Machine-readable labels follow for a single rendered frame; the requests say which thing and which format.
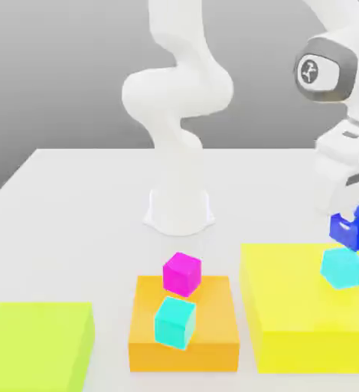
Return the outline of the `small cyan cube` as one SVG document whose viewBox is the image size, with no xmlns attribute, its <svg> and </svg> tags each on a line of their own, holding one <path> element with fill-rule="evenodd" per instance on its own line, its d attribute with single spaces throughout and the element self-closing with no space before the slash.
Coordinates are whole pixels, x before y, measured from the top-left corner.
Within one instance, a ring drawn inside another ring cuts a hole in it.
<svg viewBox="0 0 359 392">
<path fill-rule="evenodd" d="M 196 325 L 196 304 L 166 296 L 154 317 L 155 341 L 186 350 Z"/>
<path fill-rule="evenodd" d="M 344 247 L 325 250 L 320 274 L 334 289 L 359 286 L 359 255 Z"/>
</svg>

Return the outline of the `large yellow box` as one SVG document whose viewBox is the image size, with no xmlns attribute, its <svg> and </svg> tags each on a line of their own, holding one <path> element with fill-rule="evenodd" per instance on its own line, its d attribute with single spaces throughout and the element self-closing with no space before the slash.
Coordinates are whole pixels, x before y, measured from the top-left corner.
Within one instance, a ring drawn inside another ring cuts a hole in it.
<svg viewBox="0 0 359 392">
<path fill-rule="evenodd" d="M 320 274 L 324 243 L 244 243 L 240 289 L 261 374 L 359 374 L 359 286 Z"/>
</svg>

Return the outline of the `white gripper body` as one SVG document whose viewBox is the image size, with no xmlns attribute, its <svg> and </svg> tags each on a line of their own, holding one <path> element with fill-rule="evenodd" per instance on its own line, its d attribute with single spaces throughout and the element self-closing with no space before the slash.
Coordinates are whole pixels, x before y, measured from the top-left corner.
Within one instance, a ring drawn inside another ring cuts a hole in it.
<svg viewBox="0 0 359 392">
<path fill-rule="evenodd" d="M 338 191 L 355 191 L 359 205 L 359 163 L 349 165 L 323 154 L 315 158 L 314 199 L 318 210 L 334 214 L 331 204 Z"/>
</svg>

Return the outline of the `large orange box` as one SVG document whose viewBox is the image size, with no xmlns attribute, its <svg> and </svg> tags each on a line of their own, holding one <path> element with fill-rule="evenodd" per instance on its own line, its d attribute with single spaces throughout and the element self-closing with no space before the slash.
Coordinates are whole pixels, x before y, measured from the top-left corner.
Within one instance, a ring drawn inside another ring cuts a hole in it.
<svg viewBox="0 0 359 392">
<path fill-rule="evenodd" d="M 203 276 L 188 298 L 196 304 L 196 326 L 186 350 L 159 344 L 154 317 L 166 296 L 161 276 L 139 276 L 129 330 L 129 369 L 132 372 L 235 372 L 240 338 L 229 278 Z"/>
</svg>

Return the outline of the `small magenta cube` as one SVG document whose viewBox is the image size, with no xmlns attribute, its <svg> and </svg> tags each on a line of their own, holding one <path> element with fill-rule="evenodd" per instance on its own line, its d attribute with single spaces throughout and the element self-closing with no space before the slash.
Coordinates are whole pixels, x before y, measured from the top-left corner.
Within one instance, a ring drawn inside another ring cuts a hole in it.
<svg viewBox="0 0 359 392">
<path fill-rule="evenodd" d="M 201 284 L 201 260 L 175 253 L 163 266 L 163 288 L 182 297 L 189 297 Z"/>
</svg>

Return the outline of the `large lime green box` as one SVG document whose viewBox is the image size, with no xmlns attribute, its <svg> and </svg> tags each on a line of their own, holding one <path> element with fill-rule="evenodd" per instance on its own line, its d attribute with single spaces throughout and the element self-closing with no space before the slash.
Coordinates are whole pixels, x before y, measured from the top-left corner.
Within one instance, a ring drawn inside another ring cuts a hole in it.
<svg viewBox="0 0 359 392">
<path fill-rule="evenodd" d="M 83 392 L 94 340 L 89 302 L 0 302 L 0 392 Z"/>
</svg>

